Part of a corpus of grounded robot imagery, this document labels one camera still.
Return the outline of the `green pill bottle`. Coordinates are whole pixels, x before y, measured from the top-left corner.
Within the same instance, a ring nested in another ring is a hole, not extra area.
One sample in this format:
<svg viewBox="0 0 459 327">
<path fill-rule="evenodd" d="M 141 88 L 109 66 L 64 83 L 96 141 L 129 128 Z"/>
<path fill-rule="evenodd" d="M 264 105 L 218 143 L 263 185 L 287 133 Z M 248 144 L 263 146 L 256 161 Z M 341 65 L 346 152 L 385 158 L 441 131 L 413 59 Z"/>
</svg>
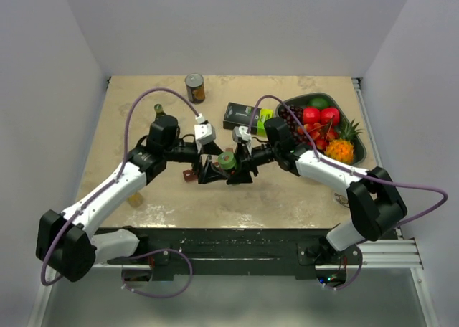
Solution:
<svg viewBox="0 0 459 327">
<path fill-rule="evenodd" d="M 218 166 L 228 175 L 233 175 L 237 170 L 237 159 L 231 151 L 224 151 L 217 158 Z"/>
</svg>

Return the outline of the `red weekly pill organizer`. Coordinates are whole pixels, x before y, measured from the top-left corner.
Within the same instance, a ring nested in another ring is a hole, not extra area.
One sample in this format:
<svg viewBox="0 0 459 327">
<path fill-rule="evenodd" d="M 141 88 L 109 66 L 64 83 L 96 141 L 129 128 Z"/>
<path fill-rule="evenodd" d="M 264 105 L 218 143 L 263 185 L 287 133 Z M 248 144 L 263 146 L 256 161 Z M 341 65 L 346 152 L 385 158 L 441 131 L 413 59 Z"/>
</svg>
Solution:
<svg viewBox="0 0 459 327">
<path fill-rule="evenodd" d="M 183 171 L 183 176 L 185 182 L 197 181 L 197 173 L 193 173 L 191 169 Z"/>
</svg>

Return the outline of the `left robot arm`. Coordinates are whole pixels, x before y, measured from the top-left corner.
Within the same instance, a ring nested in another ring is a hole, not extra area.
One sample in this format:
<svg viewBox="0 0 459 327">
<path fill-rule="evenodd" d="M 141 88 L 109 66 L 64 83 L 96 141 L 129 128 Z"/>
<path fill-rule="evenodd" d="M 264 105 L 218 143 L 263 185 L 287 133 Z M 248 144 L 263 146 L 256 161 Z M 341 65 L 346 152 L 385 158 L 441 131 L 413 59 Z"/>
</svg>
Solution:
<svg viewBox="0 0 459 327">
<path fill-rule="evenodd" d="M 39 221 L 36 256 L 42 269 L 52 268 L 75 282 L 94 264 L 126 258 L 141 264 L 148 246 L 133 230 L 98 234 L 101 224 L 124 202 L 150 184 L 169 162 L 198 165 L 202 154 L 221 154 L 214 127 L 202 115 L 196 118 L 194 140 L 180 139 L 178 120 L 163 115 L 150 125 L 116 170 L 87 196 L 62 212 L 49 210 Z"/>
</svg>

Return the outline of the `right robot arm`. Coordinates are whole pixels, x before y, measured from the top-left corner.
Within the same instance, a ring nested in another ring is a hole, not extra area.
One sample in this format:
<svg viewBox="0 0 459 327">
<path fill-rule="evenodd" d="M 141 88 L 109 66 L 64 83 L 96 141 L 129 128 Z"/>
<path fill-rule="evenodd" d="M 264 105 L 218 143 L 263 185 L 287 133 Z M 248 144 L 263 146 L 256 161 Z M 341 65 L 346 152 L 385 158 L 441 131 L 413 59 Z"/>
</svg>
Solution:
<svg viewBox="0 0 459 327">
<path fill-rule="evenodd" d="M 267 120 L 265 132 L 267 143 L 253 146 L 246 127 L 233 130 L 235 151 L 218 157 L 220 168 L 228 175 L 227 184 L 250 184 L 258 166 L 275 161 L 284 171 L 345 194 L 351 218 L 329 231 L 319 247 L 325 263 L 336 264 L 346 248 L 360 241 L 377 241 L 407 215 L 406 205 L 384 169 L 367 171 L 315 153 L 309 146 L 295 142 L 282 118 Z"/>
</svg>

